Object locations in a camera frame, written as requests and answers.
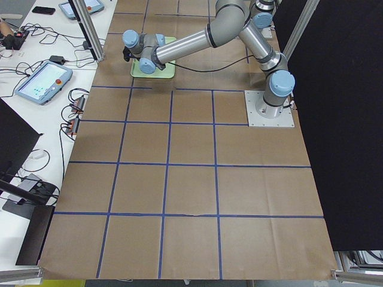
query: metal pole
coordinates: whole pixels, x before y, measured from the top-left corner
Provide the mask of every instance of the metal pole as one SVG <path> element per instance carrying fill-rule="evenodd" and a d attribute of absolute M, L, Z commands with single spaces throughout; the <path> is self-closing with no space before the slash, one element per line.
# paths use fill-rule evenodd
<path fill-rule="evenodd" d="M 68 0 L 72 7 L 73 13 L 76 16 L 77 22 L 83 31 L 85 40 L 89 44 L 89 50 L 93 58 L 97 61 L 105 59 L 105 53 L 102 49 L 96 29 L 88 13 L 87 7 L 83 0 Z"/>
<path fill-rule="evenodd" d="M 41 267 L 0 271 L 0 283 L 41 278 L 43 273 L 44 269 Z"/>
<path fill-rule="evenodd" d="M 315 9 L 317 9 L 319 2 L 320 0 L 307 0 L 307 3 L 303 8 L 298 22 L 295 25 L 293 33 L 291 33 L 290 39 L 287 41 L 285 50 L 283 51 L 287 61 L 290 60 L 290 57 L 293 54 L 295 47 L 297 47 L 300 37 L 302 37 L 302 34 L 305 31 L 312 15 L 314 14 Z"/>
<path fill-rule="evenodd" d="M 383 275 L 333 271 L 333 276 L 336 280 L 340 282 L 346 281 L 346 282 L 355 282 L 355 283 L 383 286 Z"/>

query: power adapter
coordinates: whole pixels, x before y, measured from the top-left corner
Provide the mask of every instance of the power adapter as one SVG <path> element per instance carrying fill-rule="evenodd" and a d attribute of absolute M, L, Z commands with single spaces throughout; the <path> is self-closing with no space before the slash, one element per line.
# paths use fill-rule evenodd
<path fill-rule="evenodd" d="M 64 65 L 64 63 L 66 62 L 64 57 L 62 56 L 50 56 L 49 61 L 59 65 Z"/>

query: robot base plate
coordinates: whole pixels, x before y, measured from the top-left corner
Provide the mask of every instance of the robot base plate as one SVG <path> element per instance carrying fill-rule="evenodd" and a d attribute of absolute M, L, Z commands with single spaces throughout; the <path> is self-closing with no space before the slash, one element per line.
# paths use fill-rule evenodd
<path fill-rule="evenodd" d="M 256 111 L 256 102 L 265 91 L 245 91 L 247 120 L 249 127 L 295 127 L 290 108 L 285 108 L 278 118 L 272 120 L 262 117 Z"/>

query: connector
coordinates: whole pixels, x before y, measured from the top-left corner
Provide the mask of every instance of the connector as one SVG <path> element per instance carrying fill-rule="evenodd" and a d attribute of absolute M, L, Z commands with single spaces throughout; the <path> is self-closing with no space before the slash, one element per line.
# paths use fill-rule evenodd
<path fill-rule="evenodd" d="M 78 131 L 78 127 L 80 126 L 80 119 L 74 118 L 73 120 L 69 121 L 69 126 L 66 128 L 65 133 L 67 135 L 76 135 Z"/>
<path fill-rule="evenodd" d="M 84 110 L 85 97 L 81 96 L 74 100 L 72 112 L 79 114 Z"/>
<path fill-rule="evenodd" d="M 89 44 L 87 41 L 83 42 L 83 48 L 84 48 L 84 50 L 89 50 Z"/>

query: green tray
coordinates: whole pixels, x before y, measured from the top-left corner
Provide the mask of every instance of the green tray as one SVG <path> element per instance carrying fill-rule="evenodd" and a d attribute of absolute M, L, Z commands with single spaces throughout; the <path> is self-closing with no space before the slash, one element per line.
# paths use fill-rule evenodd
<path fill-rule="evenodd" d="M 165 43 L 170 43 L 175 40 L 176 38 L 174 37 L 165 37 Z M 141 72 L 141 70 L 139 69 L 139 62 L 136 59 L 134 59 L 132 69 L 130 70 L 130 74 L 134 78 L 171 79 L 174 77 L 175 74 L 175 66 L 166 65 L 166 68 L 162 71 L 159 68 L 156 68 L 153 74 L 148 75 Z"/>

